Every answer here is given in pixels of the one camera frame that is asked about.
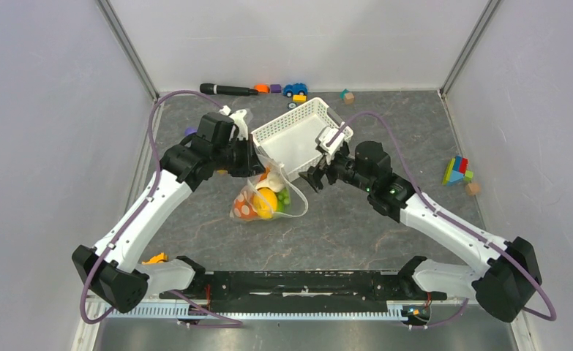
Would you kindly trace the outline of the white toy garlic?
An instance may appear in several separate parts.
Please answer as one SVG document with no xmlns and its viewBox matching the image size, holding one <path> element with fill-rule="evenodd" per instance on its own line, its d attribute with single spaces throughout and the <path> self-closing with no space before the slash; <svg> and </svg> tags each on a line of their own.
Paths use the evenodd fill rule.
<svg viewBox="0 0 573 351">
<path fill-rule="evenodd" d="M 285 181 L 282 179 L 282 176 L 276 173 L 269 173 L 255 185 L 257 190 L 267 188 L 274 193 L 281 192 L 285 187 Z"/>
</svg>

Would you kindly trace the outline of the clear dotted zip bag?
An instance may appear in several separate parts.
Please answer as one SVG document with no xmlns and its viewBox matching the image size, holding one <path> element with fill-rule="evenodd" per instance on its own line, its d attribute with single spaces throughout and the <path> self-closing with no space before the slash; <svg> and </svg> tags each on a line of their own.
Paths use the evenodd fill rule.
<svg viewBox="0 0 573 351">
<path fill-rule="evenodd" d="M 238 222 L 299 218 L 309 209 L 302 191 L 290 182 L 283 164 L 260 156 L 265 170 L 249 177 L 233 200 L 229 217 Z"/>
</svg>

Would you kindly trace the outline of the white perforated plastic basket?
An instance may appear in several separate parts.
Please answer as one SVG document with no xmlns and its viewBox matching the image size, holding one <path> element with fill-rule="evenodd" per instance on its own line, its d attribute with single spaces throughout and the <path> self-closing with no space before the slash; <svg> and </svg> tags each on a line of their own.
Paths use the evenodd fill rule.
<svg viewBox="0 0 573 351">
<path fill-rule="evenodd" d="M 334 129 L 343 119 L 319 97 L 286 112 L 251 131 L 261 153 L 282 165 L 285 177 L 294 181 L 299 173 L 321 158 L 317 137 L 327 127 Z"/>
</svg>

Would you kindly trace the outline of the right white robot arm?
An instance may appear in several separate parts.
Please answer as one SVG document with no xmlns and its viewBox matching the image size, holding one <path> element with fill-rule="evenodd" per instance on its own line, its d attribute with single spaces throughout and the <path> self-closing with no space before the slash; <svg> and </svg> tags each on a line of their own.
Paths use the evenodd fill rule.
<svg viewBox="0 0 573 351">
<path fill-rule="evenodd" d="M 398 273 L 398 287 L 407 298 L 425 293 L 475 300 L 494 318 L 511 322 L 535 295 L 543 295 L 542 275 L 533 245 L 493 235 L 446 211 L 410 181 L 396 174 L 391 157 L 378 142 L 365 141 L 351 155 L 343 143 L 333 154 L 299 172 L 316 192 L 322 179 L 341 181 L 367 193 L 382 216 L 418 230 L 464 263 L 438 263 L 424 256 L 410 259 Z"/>
</svg>

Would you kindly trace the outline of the green toy grapes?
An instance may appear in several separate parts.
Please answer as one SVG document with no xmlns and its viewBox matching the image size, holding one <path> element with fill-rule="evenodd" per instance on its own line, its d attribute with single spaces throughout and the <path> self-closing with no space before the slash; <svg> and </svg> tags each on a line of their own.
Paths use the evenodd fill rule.
<svg viewBox="0 0 573 351">
<path fill-rule="evenodd" d="M 288 188 L 284 188 L 276 194 L 277 212 L 286 213 L 291 206 L 291 196 Z"/>
</svg>

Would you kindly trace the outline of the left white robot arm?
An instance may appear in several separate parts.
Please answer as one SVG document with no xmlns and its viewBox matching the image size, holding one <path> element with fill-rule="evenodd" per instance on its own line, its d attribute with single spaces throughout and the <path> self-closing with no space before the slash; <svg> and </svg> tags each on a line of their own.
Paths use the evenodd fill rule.
<svg viewBox="0 0 573 351">
<path fill-rule="evenodd" d="M 197 132 L 163 154 L 151 184 L 119 223 L 95 245 L 80 245 L 73 252 L 72 261 L 90 291 L 121 313 L 148 295 L 180 290 L 197 298 L 204 292 L 206 279 L 193 261 L 144 265 L 140 258 L 165 220 L 216 171 L 239 178 L 264 172 L 247 128 L 251 118 L 248 109 L 207 113 Z"/>
</svg>

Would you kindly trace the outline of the yellow toy lemon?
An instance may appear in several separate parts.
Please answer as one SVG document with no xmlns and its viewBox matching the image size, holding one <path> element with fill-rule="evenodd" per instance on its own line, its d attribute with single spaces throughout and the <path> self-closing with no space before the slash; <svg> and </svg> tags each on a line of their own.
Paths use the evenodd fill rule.
<svg viewBox="0 0 573 351">
<path fill-rule="evenodd" d="M 277 211 L 277 197 L 270 189 L 258 190 L 252 197 L 252 206 L 262 219 L 272 219 Z"/>
</svg>

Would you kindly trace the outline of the orange toy pumpkin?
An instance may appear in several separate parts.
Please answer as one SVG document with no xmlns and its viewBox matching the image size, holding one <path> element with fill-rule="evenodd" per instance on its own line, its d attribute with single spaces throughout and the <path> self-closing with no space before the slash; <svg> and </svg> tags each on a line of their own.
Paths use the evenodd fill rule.
<svg viewBox="0 0 573 351">
<path fill-rule="evenodd" d="M 231 218 L 244 221 L 251 221 L 258 217 L 251 203 L 252 195 L 247 191 L 241 191 L 233 201 L 231 209 Z"/>
</svg>

